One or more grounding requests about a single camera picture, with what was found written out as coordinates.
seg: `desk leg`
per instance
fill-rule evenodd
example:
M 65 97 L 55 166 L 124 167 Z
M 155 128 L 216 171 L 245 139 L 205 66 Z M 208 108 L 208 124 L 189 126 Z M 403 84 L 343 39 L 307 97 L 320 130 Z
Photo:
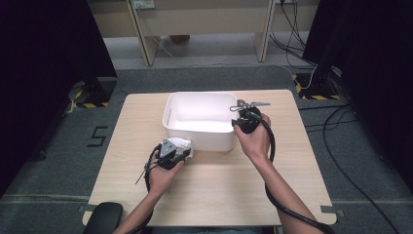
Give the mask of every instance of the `desk leg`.
M 263 32 L 252 33 L 252 40 L 254 41 L 258 61 L 265 61 L 265 57 L 267 55 L 268 38 L 273 23 L 274 10 L 276 8 L 275 6 L 275 0 L 268 1 L 267 17 L 266 23 L 262 30 Z
M 130 11 L 134 30 L 137 35 L 137 40 L 139 41 L 143 60 L 145 61 L 145 65 L 151 66 L 154 63 L 155 55 L 159 47 L 158 43 L 160 42 L 161 37 L 145 36 L 143 34 L 143 24 L 139 20 L 139 15 L 136 12 L 136 9 L 133 7 L 131 0 L 126 0 L 126 2 Z

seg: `black stand base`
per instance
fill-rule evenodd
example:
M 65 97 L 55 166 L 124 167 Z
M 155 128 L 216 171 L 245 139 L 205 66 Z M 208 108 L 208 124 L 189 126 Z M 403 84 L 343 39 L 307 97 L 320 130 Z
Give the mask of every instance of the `black stand base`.
M 102 89 L 99 92 L 91 93 L 86 86 L 79 91 L 76 96 L 76 106 L 84 108 L 106 107 L 115 89 L 117 78 L 97 77 Z
M 340 99 L 330 79 L 312 81 L 311 73 L 297 73 L 292 76 L 298 96 L 302 99 Z

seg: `forearm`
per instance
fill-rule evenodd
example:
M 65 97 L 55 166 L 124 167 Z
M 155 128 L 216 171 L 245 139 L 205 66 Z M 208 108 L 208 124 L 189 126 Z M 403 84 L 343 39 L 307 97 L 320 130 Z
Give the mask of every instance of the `forearm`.
M 128 215 L 127 219 L 119 225 L 114 233 L 128 233 L 132 231 L 137 226 L 139 226 L 143 221 L 152 213 L 155 205 L 161 199 L 162 193 L 150 191 L 146 197 L 136 206 L 136 208 Z
M 273 197 L 283 206 L 312 220 L 316 220 L 307 206 L 286 183 L 271 161 L 267 158 L 251 160 L 263 177 Z M 282 226 L 286 233 L 322 233 L 309 224 L 278 210 Z

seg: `table top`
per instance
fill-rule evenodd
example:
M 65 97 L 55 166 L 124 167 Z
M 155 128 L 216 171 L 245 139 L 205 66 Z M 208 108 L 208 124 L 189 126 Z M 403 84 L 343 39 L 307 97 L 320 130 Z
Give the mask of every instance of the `table top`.
M 228 91 L 246 102 L 265 101 L 276 138 L 274 165 L 318 221 L 332 224 L 331 207 L 319 166 L 295 100 L 287 90 Z M 116 202 L 123 219 L 145 197 L 143 171 L 152 149 L 168 137 L 162 124 L 170 94 L 129 95 L 118 119 L 89 204 Z M 85 212 L 86 224 L 91 212 Z M 280 225 L 259 173 L 236 143 L 229 152 L 195 151 L 169 191 L 155 208 L 150 226 L 267 226 Z

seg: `person's right hand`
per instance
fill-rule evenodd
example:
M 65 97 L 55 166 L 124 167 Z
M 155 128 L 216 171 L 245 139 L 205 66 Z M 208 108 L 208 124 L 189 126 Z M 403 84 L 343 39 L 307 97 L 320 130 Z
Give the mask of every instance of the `person's right hand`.
M 265 114 L 261 115 L 262 119 L 265 120 L 269 126 L 271 126 L 270 118 Z M 243 148 L 244 154 L 251 160 L 252 163 L 255 163 L 256 160 L 268 159 L 270 137 L 262 124 L 258 125 L 254 132 L 249 135 L 243 133 L 238 125 L 234 127 L 234 130 L 240 141 L 241 147 Z

